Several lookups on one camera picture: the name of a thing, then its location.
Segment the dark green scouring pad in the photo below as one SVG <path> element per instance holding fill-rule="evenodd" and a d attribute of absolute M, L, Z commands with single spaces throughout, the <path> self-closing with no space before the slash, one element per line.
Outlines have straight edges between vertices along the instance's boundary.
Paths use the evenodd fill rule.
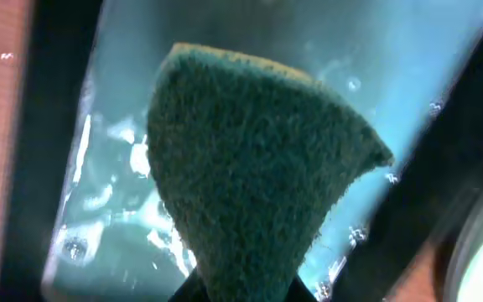
<path fill-rule="evenodd" d="M 331 206 L 392 162 L 303 72 L 191 44 L 162 64 L 148 136 L 159 194 L 213 302 L 283 301 Z"/>

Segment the folded sponge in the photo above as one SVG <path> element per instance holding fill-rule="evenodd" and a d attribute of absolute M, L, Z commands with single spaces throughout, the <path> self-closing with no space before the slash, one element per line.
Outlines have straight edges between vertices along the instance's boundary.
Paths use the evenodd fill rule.
<path fill-rule="evenodd" d="M 148 137 L 159 194 L 214 302 L 282 301 L 331 206 L 392 162 L 320 82 L 192 44 L 162 64 Z"/>

